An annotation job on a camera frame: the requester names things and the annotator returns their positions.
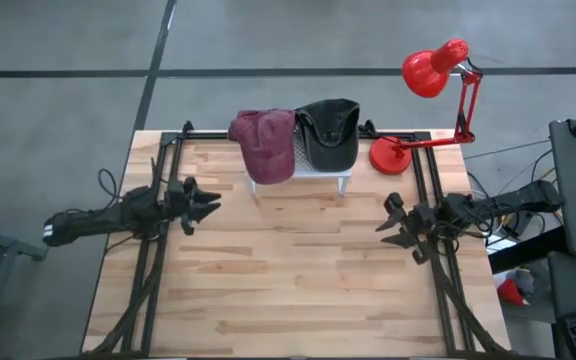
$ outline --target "cap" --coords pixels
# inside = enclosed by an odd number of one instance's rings
[[[297,124],[312,166],[324,172],[350,169],[359,149],[359,104],[346,99],[318,101],[297,111]]]
[[[236,141],[250,178],[270,185],[288,180],[295,172],[293,110],[242,110],[228,129]]]

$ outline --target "red object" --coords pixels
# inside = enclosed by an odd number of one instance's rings
[[[401,144],[396,137],[380,138],[370,148],[370,163],[382,174],[397,175],[406,170],[412,161],[410,150],[392,151]]]
[[[461,39],[452,39],[436,51],[424,50],[414,53],[404,60],[403,78],[406,84],[415,94],[431,98],[439,95],[446,86],[450,72],[455,66],[468,58],[468,44]],[[477,91],[483,73],[470,63],[470,69],[459,65],[461,68],[461,98],[457,112],[457,124],[452,138],[437,140],[421,140],[413,142],[391,142],[383,138],[375,141],[370,148],[370,161],[378,171],[384,174],[400,174],[410,164],[409,157],[404,153],[413,148],[433,147],[451,144],[465,144],[475,141],[475,135],[470,132],[470,122],[475,110]],[[468,116],[464,112],[464,103],[468,86],[473,85]],[[389,146],[397,156],[384,156],[381,154],[384,147]]]
[[[517,289],[517,285],[515,285],[515,281],[512,279],[506,279],[499,287],[497,288],[497,294],[502,300],[508,301],[509,303],[524,306],[524,299],[519,294],[519,289]]]
[[[468,44],[461,39],[449,40],[436,51],[416,52],[404,60],[404,80],[415,94],[435,97],[448,83],[450,71],[467,57]]]

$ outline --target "lamp shade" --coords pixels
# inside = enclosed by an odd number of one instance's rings
[[[449,40],[435,51],[416,52],[404,60],[404,81],[415,94],[435,97],[448,83],[450,71],[467,57],[468,44],[462,39]]]

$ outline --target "maroon baseball cap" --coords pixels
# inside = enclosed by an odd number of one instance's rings
[[[230,124],[228,139],[241,146],[250,178],[270,185],[295,172],[294,110],[242,110]]]

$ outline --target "desk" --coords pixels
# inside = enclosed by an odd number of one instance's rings
[[[150,183],[160,133],[135,134],[122,192]],[[443,355],[430,264],[418,266],[410,250],[380,243],[385,235],[374,231],[386,219],[388,193],[400,192],[408,208],[418,202],[414,172],[377,173],[368,161],[370,144],[360,143],[345,198],[326,179],[259,186],[252,197],[237,144],[185,140],[179,177],[195,176],[202,189],[221,193],[222,206],[194,236],[171,225],[150,355]],[[435,155],[443,190],[470,191],[459,146],[437,148]],[[429,174],[424,178],[430,183]],[[109,244],[126,236],[114,234]],[[466,300],[509,348],[484,246],[480,239],[460,242]],[[99,344],[125,310],[138,248],[127,242],[105,257],[82,350]]]

